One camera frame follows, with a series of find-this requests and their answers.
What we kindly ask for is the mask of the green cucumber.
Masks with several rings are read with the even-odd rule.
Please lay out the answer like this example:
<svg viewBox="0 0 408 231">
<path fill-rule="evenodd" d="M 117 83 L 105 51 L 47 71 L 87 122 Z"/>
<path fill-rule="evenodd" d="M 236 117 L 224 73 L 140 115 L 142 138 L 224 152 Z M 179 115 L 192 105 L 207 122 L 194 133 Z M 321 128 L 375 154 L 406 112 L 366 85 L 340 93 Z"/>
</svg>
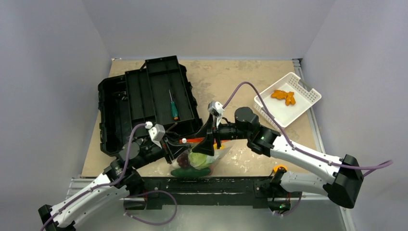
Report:
<svg viewBox="0 0 408 231">
<path fill-rule="evenodd" d="M 193 167 L 190 168 L 178 168 L 174 169 L 170 172 L 170 174 L 174 177 L 183 177 L 183 178 L 196 178 L 196 177 L 205 177 L 210 175 L 212 170 L 208 167 L 203 169 L 195 169 Z"/>
</svg>

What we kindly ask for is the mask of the clear zip bag orange zipper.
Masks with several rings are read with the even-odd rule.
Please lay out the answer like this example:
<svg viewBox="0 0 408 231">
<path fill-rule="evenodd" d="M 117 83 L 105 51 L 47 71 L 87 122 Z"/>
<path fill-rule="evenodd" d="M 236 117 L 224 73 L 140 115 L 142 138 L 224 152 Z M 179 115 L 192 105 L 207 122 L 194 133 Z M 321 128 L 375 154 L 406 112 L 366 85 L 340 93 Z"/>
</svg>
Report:
<svg viewBox="0 0 408 231">
<path fill-rule="evenodd" d="M 214 155 L 195 153 L 191 150 L 182 152 L 169 167 L 169 174 L 178 178 L 201 178 L 210 176 L 220 160 L 231 150 L 234 141 L 222 141 L 217 148 L 214 143 Z"/>
</svg>

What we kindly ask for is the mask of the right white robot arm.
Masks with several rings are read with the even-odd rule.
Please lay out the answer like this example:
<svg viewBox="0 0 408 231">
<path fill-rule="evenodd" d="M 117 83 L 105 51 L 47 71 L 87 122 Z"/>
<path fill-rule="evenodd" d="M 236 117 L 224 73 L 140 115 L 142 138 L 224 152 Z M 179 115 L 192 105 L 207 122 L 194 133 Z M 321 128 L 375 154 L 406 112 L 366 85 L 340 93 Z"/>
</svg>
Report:
<svg viewBox="0 0 408 231">
<path fill-rule="evenodd" d="M 249 107 L 234 113 L 233 123 L 215 126 L 210 115 L 200 134 L 204 139 L 192 149 L 194 153 L 213 156 L 214 144 L 222 141 L 246 140 L 247 147 L 256 154 L 295 164 L 308 171 L 278 174 L 270 183 L 271 192 L 281 196 L 285 192 L 307 192 L 327 196 L 344 208 L 354 208 L 364 176 L 357 159 L 352 155 L 332 156 L 287 140 L 282 134 L 260 124 L 259 117 Z"/>
</svg>

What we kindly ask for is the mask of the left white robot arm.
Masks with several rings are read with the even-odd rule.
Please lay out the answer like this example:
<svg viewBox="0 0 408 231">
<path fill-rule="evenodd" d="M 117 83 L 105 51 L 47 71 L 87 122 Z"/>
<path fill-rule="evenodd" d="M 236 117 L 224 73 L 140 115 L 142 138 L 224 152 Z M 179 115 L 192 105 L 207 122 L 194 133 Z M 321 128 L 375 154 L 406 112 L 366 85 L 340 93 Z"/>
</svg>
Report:
<svg viewBox="0 0 408 231">
<path fill-rule="evenodd" d="M 111 203 L 125 198 L 142 198 L 164 193 L 147 188 L 137 169 L 159 159 L 173 161 L 189 151 L 191 145 L 163 137 L 144 139 L 138 143 L 131 137 L 117 158 L 90 184 L 56 205 L 44 205 L 39 210 L 42 231 L 75 231 L 91 215 L 104 210 Z"/>
</svg>

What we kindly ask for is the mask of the green cabbage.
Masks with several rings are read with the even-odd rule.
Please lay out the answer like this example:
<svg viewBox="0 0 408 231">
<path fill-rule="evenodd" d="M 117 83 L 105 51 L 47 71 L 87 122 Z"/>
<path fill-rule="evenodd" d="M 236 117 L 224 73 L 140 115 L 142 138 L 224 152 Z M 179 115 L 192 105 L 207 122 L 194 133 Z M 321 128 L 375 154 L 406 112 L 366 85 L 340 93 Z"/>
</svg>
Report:
<svg viewBox="0 0 408 231">
<path fill-rule="evenodd" d="M 218 160 L 219 156 L 209 156 L 201 153 L 191 152 L 189 154 L 190 165 L 195 169 L 203 169 L 210 167 L 213 163 Z"/>
</svg>

